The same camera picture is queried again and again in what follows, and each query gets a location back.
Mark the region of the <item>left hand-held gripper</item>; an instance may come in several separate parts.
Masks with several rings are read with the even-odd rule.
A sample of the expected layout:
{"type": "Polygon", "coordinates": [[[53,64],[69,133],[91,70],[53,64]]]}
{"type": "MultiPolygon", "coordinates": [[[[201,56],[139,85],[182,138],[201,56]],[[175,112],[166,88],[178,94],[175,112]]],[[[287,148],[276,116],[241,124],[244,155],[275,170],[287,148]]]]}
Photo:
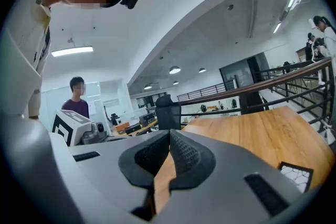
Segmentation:
{"type": "Polygon", "coordinates": [[[52,126],[52,133],[60,134],[67,146],[95,144],[108,136],[101,122],[70,110],[57,110],[52,126]]]}

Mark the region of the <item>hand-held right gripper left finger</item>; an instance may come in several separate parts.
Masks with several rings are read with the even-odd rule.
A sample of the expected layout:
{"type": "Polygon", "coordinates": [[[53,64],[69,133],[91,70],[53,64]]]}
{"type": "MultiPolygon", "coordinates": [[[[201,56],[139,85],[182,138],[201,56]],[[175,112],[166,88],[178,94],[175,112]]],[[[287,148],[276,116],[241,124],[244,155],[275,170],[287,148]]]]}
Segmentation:
{"type": "Polygon", "coordinates": [[[113,205],[143,220],[156,214],[154,178],[167,158],[170,132],[70,148],[91,184],[113,205]]]}

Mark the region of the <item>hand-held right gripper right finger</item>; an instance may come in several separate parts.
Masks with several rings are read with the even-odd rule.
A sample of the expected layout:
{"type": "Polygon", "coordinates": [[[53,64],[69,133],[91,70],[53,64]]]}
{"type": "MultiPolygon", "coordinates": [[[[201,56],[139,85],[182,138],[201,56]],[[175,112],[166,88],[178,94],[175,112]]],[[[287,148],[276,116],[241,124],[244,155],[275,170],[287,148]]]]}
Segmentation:
{"type": "Polygon", "coordinates": [[[249,150],[170,131],[176,178],[157,223],[262,223],[301,196],[295,184],[249,150]]]}

